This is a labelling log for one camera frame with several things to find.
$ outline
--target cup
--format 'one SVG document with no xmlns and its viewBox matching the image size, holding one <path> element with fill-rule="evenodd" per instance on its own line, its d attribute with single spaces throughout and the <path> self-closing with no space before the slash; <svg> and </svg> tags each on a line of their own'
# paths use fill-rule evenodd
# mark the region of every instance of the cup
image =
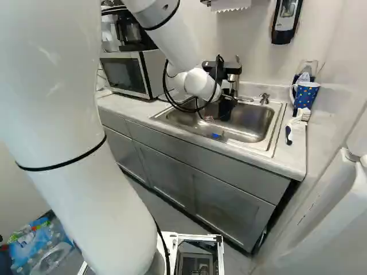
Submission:
<svg viewBox="0 0 367 275">
<path fill-rule="evenodd" d="M 296 90 L 296 96 L 293 97 L 293 88 Z M 293 84 L 290 89 L 290 98 L 294 108 L 308 108 L 311 109 L 312 104 L 315 101 L 317 93 L 320 89 L 320 84 L 315 82 L 300 82 Z"/>
</svg>

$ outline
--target sink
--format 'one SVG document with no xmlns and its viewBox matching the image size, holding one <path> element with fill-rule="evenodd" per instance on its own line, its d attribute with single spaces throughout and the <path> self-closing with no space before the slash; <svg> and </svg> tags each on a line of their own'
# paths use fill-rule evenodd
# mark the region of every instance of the sink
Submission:
<svg viewBox="0 0 367 275">
<path fill-rule="evenodd" d="M 218 114 L 218 103 L 210 103 L 200 114 L 184 113 L 170 107 L 152 119 L 236 147 L 268 151 L 271 143 L 278 139 L 279 118 L 284 115 L 285 104 L 271 100 L 269 104 L 261 105 L 259 99 L 251 100 L 239 100 L 232 111 L 225 112 L 222 117 Z M 191 99 L 183 106 L 196 108 L 196 101 Z"/>
</svg>

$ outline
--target white countertop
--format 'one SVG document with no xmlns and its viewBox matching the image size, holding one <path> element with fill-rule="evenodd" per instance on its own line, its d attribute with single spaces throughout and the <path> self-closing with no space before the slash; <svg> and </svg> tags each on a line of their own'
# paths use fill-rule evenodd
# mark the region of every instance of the white countertop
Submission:
<svg viewBox="0 0 367 275">
<path fill-rule="evenodd" d="M 261 92 L 267 92 L 271 95 L 270 99 L 277 99 L 278 101 L 288 103 L 287 87 L 257 85 L 255 88 L 252 87 L 252 95 L 249 94 L 249 88 L 247 86 L 244 90 L 248 96 L 255 96 L 255 94 L 258 96 Z M 109 95 L 97 99 L 97 104 L 100 108 L 103 108 L 106 111 L 115 112 L 129 121 L 136 122 L 140 125 L 144 125 L 159 132 L 166 133 L 170 136 L 174 136 L 288 178 L 302 181 L 306 175 L 306 123 L 299 123 L 298 125 L 294 124 L 293 145 L 288 146 L 286 144 L 285 126 L 292 118 L 291 104 L 287 105 L 273 158 L 259 155 L 255 152 L 249 152 L 245 149 L 236 148 L 222 142 L 190 133 L 177 127 L 151 120 L 150 117 L 171 106 L 169 103 L 163 101 L 155 100 L 147 102 L 120 95 Z"/>
</svg>

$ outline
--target cabinet drawer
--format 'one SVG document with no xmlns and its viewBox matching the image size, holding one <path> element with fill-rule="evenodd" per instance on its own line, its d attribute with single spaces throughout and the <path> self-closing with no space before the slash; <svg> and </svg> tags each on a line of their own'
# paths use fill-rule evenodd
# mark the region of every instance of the cabinet drawer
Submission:
<svg viewBox="0 0 367 275">
<path fill-rule="evenodd" d="M 277 205 L 290 180 L 176 137 L 126 121 L 131 136 L 149 147 Z"/>
<path fill-rule="evenodd" d="M 112 154 L 116 162 L 127 172 L 133 174 L 141 182 L 147 183 L 147 178 L 143 165 L 140 162 L 139 154 L 134 146 L 134 142 L 129 137 L 121 135 L 107 127 L 104 127 L 107 135 L 107 142 L 110 145 Z"/>
<path fill-rule="evenodd" d="M 105 111 L 102 108 L 98 108 L 98 110 L 103 125 L 115 130 L 116 132 L 131 137 L 130 132 L 126 126 L 126 121 L 123 117 L 120 117 L 113 112 Z"/>
<path fill-rule="evenodd" d="M 197 171 L 196 216 L 251 252 L 275 206 Z"/>
<path fill-rule="evenodd" d="M 151 187 L 194 214 L 194 169 L 141 143 L 135 144 L 142 154 Z"/>
</svg>

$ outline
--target paper towel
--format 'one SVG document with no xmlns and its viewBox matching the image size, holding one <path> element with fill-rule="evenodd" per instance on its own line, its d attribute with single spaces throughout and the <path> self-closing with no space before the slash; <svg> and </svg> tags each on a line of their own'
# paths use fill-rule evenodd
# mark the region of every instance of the paper towel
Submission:
<svg viewBox="0 0 367 275">
<path fill-rule="evenodd" d="M 243 10 L 251 6 L 252 0 L 212 0 L 212 11 L 217 13 L 231 11 L 231 10 Z"/>
</svg>

